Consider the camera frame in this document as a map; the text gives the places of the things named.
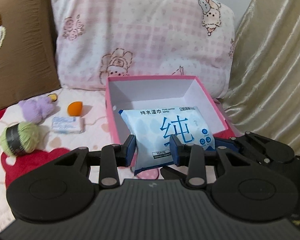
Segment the blue wet wipes pack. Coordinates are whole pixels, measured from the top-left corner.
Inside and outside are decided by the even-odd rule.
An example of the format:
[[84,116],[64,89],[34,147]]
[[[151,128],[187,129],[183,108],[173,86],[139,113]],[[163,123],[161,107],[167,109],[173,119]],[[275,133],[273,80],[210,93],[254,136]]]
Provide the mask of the blue wet wipes pack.
[[182,144],[215,149],[212,132],[197,107],[120,110],[119,114],[136,137],[134,174],[173,164],[170,136]]

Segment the orange makeup sponge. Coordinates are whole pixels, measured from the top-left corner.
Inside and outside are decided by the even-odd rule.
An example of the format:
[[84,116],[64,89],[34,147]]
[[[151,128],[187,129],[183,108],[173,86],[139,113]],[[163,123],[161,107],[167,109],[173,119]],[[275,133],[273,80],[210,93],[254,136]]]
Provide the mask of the orange makeup sponge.
[[70,103],[67,108],[67,113],[69,116],[81,116],[83,109],[83,102],[75,101]]

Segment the pink cardboard box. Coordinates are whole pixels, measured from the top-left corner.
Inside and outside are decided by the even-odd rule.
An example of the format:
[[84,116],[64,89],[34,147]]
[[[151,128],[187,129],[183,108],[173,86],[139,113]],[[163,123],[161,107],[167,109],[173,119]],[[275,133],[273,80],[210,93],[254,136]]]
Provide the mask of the pink cardboard box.
[[107,80],[106,110],[115,143],[124,142],[131,134],[120,110],[171,107],[197,107],[214,138],[231,135],[225,117],[195,76],[124,76]]

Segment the purple plush toy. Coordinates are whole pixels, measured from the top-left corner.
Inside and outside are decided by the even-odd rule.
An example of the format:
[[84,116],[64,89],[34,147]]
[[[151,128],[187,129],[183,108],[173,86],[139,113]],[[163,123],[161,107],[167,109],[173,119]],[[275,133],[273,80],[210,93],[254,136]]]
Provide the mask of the purple plush toy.
[[18,102],[26,122],[39,124],[46,119],[54,110],[57,94],[49,94],[37,99],[27,99]]

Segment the green yarn ball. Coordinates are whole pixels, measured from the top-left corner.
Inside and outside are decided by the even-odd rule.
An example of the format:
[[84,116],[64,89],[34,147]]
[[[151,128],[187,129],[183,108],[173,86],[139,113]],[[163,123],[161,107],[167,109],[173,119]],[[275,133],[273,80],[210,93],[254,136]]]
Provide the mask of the green yarn ball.
[[0,135],[3,152],[13,157],[32,153],[39,141],[38,126],[25,121],[6,127]]

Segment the beige satin curtain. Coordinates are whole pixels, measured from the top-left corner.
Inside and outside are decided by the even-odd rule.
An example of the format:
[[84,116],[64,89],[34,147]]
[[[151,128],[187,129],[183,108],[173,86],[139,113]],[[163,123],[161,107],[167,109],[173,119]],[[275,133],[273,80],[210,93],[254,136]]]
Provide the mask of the beige satin curtain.
[[240,132],[278,140],[300,156],[300,0],[251,0],[222,104]]

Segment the pink checked cartoon pillow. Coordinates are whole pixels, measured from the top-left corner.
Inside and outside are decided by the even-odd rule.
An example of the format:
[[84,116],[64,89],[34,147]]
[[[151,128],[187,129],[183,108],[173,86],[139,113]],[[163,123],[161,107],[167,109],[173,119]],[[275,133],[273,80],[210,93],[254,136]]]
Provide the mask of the pink checked cartoon pillow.
[[51,0],[64,88],[104,89],[109,77],[196,76],[225,96],[234,13],[217,0]]

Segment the brown pillow with cloud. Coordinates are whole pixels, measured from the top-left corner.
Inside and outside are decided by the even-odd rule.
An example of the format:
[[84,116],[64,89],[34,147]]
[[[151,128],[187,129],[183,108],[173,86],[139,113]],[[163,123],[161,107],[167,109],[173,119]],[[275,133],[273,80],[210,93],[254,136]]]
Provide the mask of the brown pillow with cloud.
[[0,0],[0,110],[60,86],[51,0]]

